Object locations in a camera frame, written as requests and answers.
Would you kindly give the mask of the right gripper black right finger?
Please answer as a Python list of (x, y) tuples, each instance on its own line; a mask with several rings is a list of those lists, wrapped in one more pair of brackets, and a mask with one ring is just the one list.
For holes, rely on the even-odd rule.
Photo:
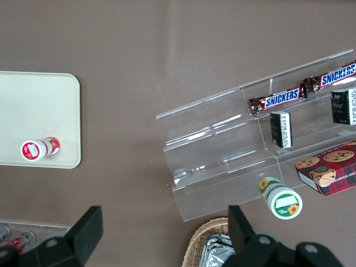
[(256, 232), (238, 205), (228, 208), (228, 232), (235, 254), (227, 259), (227, 266), (295, 265), (295, 251), (267, 231)]

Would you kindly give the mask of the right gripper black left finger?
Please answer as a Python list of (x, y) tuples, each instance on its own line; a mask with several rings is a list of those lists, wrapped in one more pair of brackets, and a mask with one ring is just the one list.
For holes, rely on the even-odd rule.
[(102, 236), (102, 207), (91, 206), (65, 234), (37, 246), (37, 266), (85, 266)]

